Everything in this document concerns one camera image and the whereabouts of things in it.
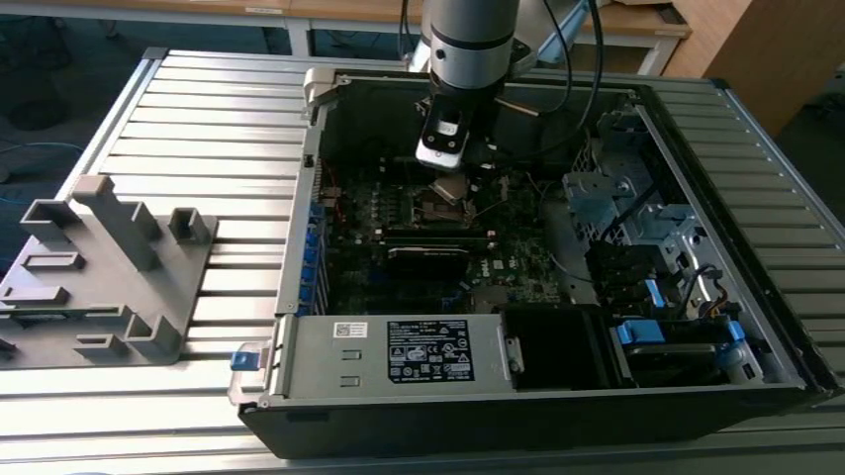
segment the barcode label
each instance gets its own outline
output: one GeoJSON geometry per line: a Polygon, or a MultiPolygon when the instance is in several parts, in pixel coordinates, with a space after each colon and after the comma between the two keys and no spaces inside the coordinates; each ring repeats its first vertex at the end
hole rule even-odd
{"type": "Polygon", "coordinates": [[[367,323],[366,322],[335,322],[334,324],[335,338],[366,338],[367,323]]]}
{"type": "Polygon", "coordinates": [[[247,7],[244,8],[244,10],[247,11],[247,13],[259,13],[263,15],[282,15],[282,8],[254,8],[254,7],[247,7]]]}

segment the aluminum profile table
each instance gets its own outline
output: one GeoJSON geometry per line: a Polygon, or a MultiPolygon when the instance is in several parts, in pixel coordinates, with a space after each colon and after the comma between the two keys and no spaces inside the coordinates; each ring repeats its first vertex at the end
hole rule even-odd
{"type": "MultiPolygon", "coordinates": [[[[228,357],[272,331],[306,127],[300,86],[319,65],[398,68],[382,61],[148,51],[59,198],[80,173],[103,173],[120,197],[144,200],[154,213],[192,206],[220,218],[182,360],[166,367],[0,372],[0,473],[442,473],[567,465],[567,473],[587,474],[601,463],[603,473],[712,475],[845,463],[842,398],[687,443],[296,462],[271,454],[227,400],[228,357]]],[[[614,79],[658,91],[806,329],[845,372],[845,234],[836,219],[729,90],[702,80],[614,79]]],[[[256,391],[260,384],[247,382],[256,391]]]]}

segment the metal bracket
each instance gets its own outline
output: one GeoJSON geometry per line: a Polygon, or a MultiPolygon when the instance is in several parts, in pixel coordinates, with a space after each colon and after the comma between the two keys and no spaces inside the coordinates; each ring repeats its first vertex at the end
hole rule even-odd
{"type": "Polygon", "coordinates": [[[563,190],[569,208],[585,221],[601,221],[614,198],[630,198],[634,190],[601,173],[574,171],[563,175],[563,190]]]}
{"type": "Polygon", "coordinates": [[[669,233],[677,230],[683,221],[694,216],[695,213],[689,205],[649,204],[643,206],[635,220],[639,238],[666,239],[669,233]]]}

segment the warning label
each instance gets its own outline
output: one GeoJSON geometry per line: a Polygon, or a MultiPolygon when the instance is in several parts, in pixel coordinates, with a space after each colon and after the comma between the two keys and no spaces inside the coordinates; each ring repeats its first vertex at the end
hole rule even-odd
{"type": "Polygon", "coordinates": [[[475,380],[466,320],[387,322],[387,356],[396,384],[475,380]]]}

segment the cable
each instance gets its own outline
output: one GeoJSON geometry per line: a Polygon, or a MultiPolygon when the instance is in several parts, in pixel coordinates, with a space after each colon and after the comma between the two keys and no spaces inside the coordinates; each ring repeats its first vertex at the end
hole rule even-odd
{"type": "Polygon", "coordinates": [[[471,221],[475,221],[475,219],[477,219],[481,215],[483,215],[485,213],[487,213],[490,210],[493,210],[497,206],[499,206],[499,205],[501,205],[502,203],[505,203],[506,201],[507,201],[507,199],[505,199],[505,200],[502,200],[502,201],[499,201],[499,202],[494,203],[494,204],[493,204],[493,205],[490,205],[487,208],[485,208],[485,209],[483,209],[483,210],[481,210],[478,213],[475,213],[475,216],[473,216],[473,219],[470,220],[470,222],[471,222],[471,221]]]}
{"type": "Polygon", "coordinates": [[[463,221],[459,218],[453,218],[451,216],[442,215],[441,213],[435,213],[434,211],[427,211],[423,208],[418,208],[416,206],[414,206],[414,209],[416,211],[422,211],[427,215],[433,215],[433,216],[437,216],[438,218],[443,218],[445,220],[457,221],[458,223],[463,221]]]}
{"type": "Polygon", "coordinates": [[[0,153],[5,153],[7,151],[17,150],[19,148],[25,148],[31,146],[59,146],[59,147],[72,148],[79,153],[84,153],[84,148],[81,148],[79,145],[73,145],[72,143],[64,143],[64,142],[17,143],[7,148],[0,149],[0,153]]]}
{"type": "Polygon", "coordinates": [[[713,287],[716,287],[716,290],[720,291],[720,296],[718,299],[716,299],[716,302],[713,302],[713,304],[710,304],[710,306],[708,307],[708,309],[705,311],[701,312],[700,315],[705,316],[705,317],[716,317],[718,314],[716,313],[717,310],[720,310],[725,304],[728,303],[728,289],[725,289],[725,287],[722,287],[722,285],[718,283],[718,279],[713,279],[713,287]]]}
{"type": "Polygon", "coordinates": [[[513,157],[514,160],[530,160],[538,157],[545,156],[549,152],[555,151],[562,146],[566,145],[569,140],[579,133],[583,125],[586,124],[586,119],[590,116],[590,112],[593,111],[593,105],[595,103],[595,98],[598,97],[598,88],[602,80],[602,72],[605,70],[605,34],[602,32],[602,19],[598,15],[598,7],[595,6],[595,0],[586,0],[590,6],[590,17],[593,19],[593,32],[595,34],[595,73],[593,74],[593,85],[590,89],[590,97],[586,102],[586,107],[583,108],[583,114],[581,115],[581,120],[578,121],[577,127],[563,136],[563,138],[553,143],[550,146],[541,148],[539,150],[531,151],[525,155],[513,157]]]}
{"type": "Polygon", "coordinates": [[[615,228],[618,228],[622,225],[622,223],[625,223],[625,220],[627,220],[631,217],[631,215],[637,212],[637,210],[639,210],[643,207],[643,205],[646,204],[646,201],[649,201],[649,198],[651,198],[651,195],[654,195],[657,191],[658,191],[658,183],[655,182],[646,189],[643,194],[637,197],[637,199],[634,200],[634,203],[631,203],[631,206],[629,206],[627,210],[625,210],[622,214],[617,216],[614,220],[610,222],[610,225],[607,225],[607,228],[605,228],[605,231],[602,231],[602,235],[598,237],[599,241],[605,240],[605,238],[610,235],[610,232],[615,228]]]}
{"type": "Polygon", "coordinates": [[[406,18],[408,18],[408,0],[402,0],[402,11],[399,13],[399,36],[396,37],[396,51],[399,53],[399,61],[406,61],[406,18]]]}
{"type": "Polygon", "coordinates": [[[563,61],[566,61],[566,92],[563,92],[563,98],[559,101],[559,104],[554,109],[547,112],[542,112],[542,114],[553,114],[559,111],[566,102],[569,101],[569,95],[571,94],[571,61],[569,58],[569,46],[566,45],[566,38],[563,37],[563,33],[559,30],[559,23],[557,22],[557,18],[554,17],[554,11],[549,5],[549,0],[543,0],[545,10],[549,13],[549,17],[551,18],[551,25],[554,26],[554,32],[557,33],[557,39],[559,40],[559,47],[563,52],[563,61]]]}
{"type": "Polygon", "coordinates": [[[411,7],[407,5],[408,4],[408,0],[404,0],[406,2],[406,14],[404,14],[404,19],[403,19],[403,23],[406,25],[406,41],[408,42],[407,46],[408,46],[408,50],[414,50],[414,40],[411,40],[411,25],[408,25],[408,12],[411,10],[411,7]]]}
{"type": "Polygon", "coordinates": [[[32,203],[28,201],[16,201],[16,200],[9,200],[7,198],[0,198],[0,203],[7,203],[9,205],[21,205],[21,206],[32,205],[32,203]]]}
{"type": "Polygon", "coordinates": [[[587,284],[591,284],[593,281],[590,279],[585,279],[583,277],[578,277],[575,274],[573,274],[571,272],[569,272],[569,270],[566,269],[566,267],[563,267],[563,265],[557,261],[557,259],[554,258],[554,254],[549,253],[549,257],[551,258],[551,262],[554,262],[554,265],[557,266],[557,268],[561,270],[561,272],[563,274],[566,274],[569,277],[571,277],[575,280],[579,280],[581,282],[586,282],[587,284]]]}
{"type": "Polygon", "coordinates": [[[541,188],[538,187],[538,184],[534,181],[534,177],[531,176],[531,173],[529,171],[526,172],[526,176],[529,177],[529,182],[531,183],[531,186],[534,187],[537,192],[542,195],[543,192],[541,191],[541,188]]]}
{"type": "Polygon", "coordinates": [[[677,307],[678,319],[682,319],[683,314],[686,313],[689,298],[691,297],[691,291],[695,288],[695,280],[698,280],[698,277],[701,277],[701,274],[704,274],[709,269],[716,270],[716,266],[713,264],[701,264],[698,268],[694,270],[694,272],[691,273],[691,276],[689,277],[689,280],[686,281],[686,284],[683,285],[683,293],[681,297],[681,302],[677,307]]]}

